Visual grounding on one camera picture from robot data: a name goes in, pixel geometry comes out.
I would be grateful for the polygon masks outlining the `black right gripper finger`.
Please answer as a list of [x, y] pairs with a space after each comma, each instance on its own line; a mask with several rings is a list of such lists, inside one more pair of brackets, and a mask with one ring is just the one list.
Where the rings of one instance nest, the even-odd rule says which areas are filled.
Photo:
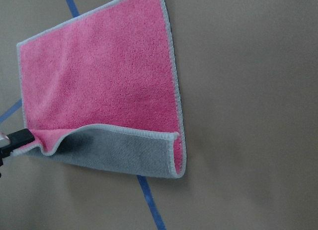
[[8, 134], [9, 144], [0, 148], [1, 155], [10, 155], [15, 149], [35, 141], [33, 134], [27, 129]]

